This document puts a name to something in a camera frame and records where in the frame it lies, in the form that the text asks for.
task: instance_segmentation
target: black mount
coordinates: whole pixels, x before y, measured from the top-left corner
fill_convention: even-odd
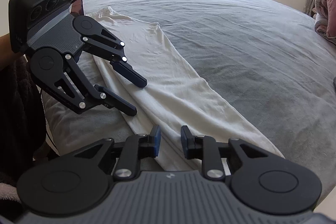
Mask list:
[[[197,175],[194,171],[190,175],[188,172],[140,172],[141,159],[158,155],[160,137],[160,127],[154,126],[149,135],[130,136],[122,143],[103,139],[38,165],[24,173],[18,181],[17,191],[22,204],[37,215],[69,217],[91,212],[111,195],[116,199],[120,187],[123,188],[122,195],[127,191],[134,193],[146,203],[154,202],[146,200],[164,193],[169,195],[169,202],[178,203],[181,202],[179,196],[164,189],[181,187],[183,192],[191,183],[196,202],[209,198],[209,193],[204,192],[206,187],[209,190],[211,187],[226,187],[231,191],[230,196],[237,200],[235,202],[239,201],[238,204],[267,215],[287,216],[312,210],[320,197],[321,182],[310,170],[240,139],[219,143],[209,136],[194,136],[187,126],[181,128],[184,155],[187,159],[202,160],[201,174]],[[221,158],[227,159],[231,175],[225,175]],[[159,185],[154,183],[156,177],[163,179],[162,186],[161,182]],[[149,194],[144,193],[146,198],[139,196],[137,190],[142,187],[141,181],[149,183],[146,186]],[[130,210],[127,204],[118,207],[125,215]]]
[[[78,114],[102,104],[134,116],[137,109],[133,105],[105,87],[92,86],[77,65],[82,51],[88,52],[110,61],[116,72],[143,88],[147,80],[127,63],[124,46],[91,17],[69,14],[30,45],[26,52],[31,58],[28,68],[38,86]]]

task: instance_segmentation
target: silver pivot screw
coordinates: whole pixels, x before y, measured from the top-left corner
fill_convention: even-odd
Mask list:
[[[114,174],[119,177],[119,178],[127,178],[129,176],[131,176],[132,171],[129,169],[118,169],[116,172],[114,172]]]
[[[84,102],[80,102],[80,103],[79,103],[79,107],[80,107],[80,108],[85,108],[85,103],[84,103]]]
[[[211,169],[207,172],[207,176],[213,179],[219,179],[224,175],[224,173],[218,169]]]

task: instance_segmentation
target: black cable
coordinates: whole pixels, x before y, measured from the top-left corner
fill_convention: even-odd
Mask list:
[[[52,145],[57,149],[57,147],[56,147],[56,145],[54,144],[52,138],[50,138],[50,136],[49,136],[48,130],[47,130],[47,136],[48,136],[48,139],[50,140],[50,142],[52,143]]]

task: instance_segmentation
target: folded blanket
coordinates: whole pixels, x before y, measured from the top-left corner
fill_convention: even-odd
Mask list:
[[[327,0],[315,0],[315,8],[317,13],[328,19]]]
[[[317,13],[315,20],[315,32],[317,32],[319,35],[324,37],[329,42],[336,45],[336,38],[330,38],[327,36],[327,27],[328,27],[328,19],[325,18],[322,14]]]
[[[125,55],[135,71],[148,80],[140,89],[116,73],[108,61],[94,57],[108,88],[135,105],[135,117],[123,115],[134,133],[148,133],[153,124],[162,129],[158,163],[166,170],[199,168],[184,159],[180,128],[210,135],[219,142],[241,138],[282,156],[279,150],[218,93],[212,90],[177,52],[158,23],[139,21],[106,7],[90,14],[125,42]]]

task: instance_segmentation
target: black gripper arm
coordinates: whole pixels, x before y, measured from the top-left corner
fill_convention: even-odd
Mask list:
[[[110,61],[113,69],[134,85],[140,88],[147,85],[147,80],[127,63],[123,41],[88,16],[76,17],[73,20],[73,26],[82,36],[84,52]]]
[[[241,139],[216,142],[181,127],[186,159],[202,160],[207,180],[224,182],[244,204],[271,215],[291,215],[315,208],[321,182],[310,170]],[[225,175],[226,158],[231,175]]]
[[[115,107],[129,116],[137,113],[133,105],[113,92],[99,85],[92,86],[70,54],[61,55],[55,49],[40,48],[32,55],[28,67],[33,81],[42,90],[78,114],[101,104]]]

